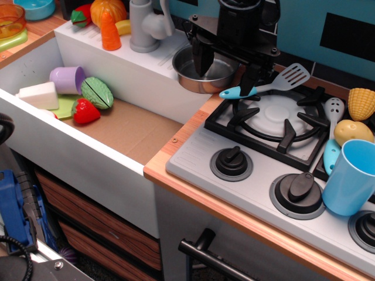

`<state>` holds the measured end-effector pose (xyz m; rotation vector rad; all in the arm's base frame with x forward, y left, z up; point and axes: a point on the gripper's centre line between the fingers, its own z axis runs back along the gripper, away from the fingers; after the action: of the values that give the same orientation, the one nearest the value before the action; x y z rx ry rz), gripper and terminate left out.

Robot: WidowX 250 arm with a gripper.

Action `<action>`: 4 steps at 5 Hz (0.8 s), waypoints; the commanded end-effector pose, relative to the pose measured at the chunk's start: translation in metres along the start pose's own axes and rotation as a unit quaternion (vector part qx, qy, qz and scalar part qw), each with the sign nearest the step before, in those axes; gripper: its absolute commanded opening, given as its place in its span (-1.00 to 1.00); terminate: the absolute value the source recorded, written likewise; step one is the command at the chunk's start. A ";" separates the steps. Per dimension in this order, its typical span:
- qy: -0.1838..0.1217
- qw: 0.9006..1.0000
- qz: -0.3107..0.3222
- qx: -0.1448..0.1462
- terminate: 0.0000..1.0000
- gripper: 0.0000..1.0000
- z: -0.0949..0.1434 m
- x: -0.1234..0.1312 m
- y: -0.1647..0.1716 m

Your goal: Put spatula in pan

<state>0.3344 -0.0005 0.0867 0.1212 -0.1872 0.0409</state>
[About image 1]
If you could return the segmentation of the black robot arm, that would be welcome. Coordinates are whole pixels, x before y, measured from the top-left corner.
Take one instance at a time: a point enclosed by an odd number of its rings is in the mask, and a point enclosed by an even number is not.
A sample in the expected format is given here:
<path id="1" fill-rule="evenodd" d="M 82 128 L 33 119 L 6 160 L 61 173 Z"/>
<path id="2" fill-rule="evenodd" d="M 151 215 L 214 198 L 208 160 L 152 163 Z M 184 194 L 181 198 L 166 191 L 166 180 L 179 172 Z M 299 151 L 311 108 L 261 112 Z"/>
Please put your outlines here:
<path id="1" fill-rule="evenodd" d="M 248 97 L 261 78 L 271 75 L 280 51 L 259 30 L 264 1 L 219 1 L 219 17 L 192 15 L 187 38 L 192 45 L 195 70 L 206 74 L 215 54 L 246 67 L 241 78 L 240 98 Z"/>

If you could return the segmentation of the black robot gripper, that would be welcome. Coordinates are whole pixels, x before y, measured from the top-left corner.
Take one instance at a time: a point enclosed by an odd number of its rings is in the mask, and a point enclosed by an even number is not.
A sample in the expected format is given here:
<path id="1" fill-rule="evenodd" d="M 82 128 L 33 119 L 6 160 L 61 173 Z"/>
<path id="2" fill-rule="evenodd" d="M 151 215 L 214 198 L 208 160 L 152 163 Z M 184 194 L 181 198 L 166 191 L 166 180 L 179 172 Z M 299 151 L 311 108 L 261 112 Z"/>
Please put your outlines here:
<path id="1" fill-rule="evenodd" d="M 241 97 L 248 96 L 260 79 L 260 65 L 272 64 L 280 55 L 280 50 L 259 30 L 259 21 L 253 22 L 251 16 L 192 15 L 189 23 L 192 27 L 187 37 L 197 74 L 202 77 L 207 73 L 215 53 L 247 66 L 239 84 Z"/>

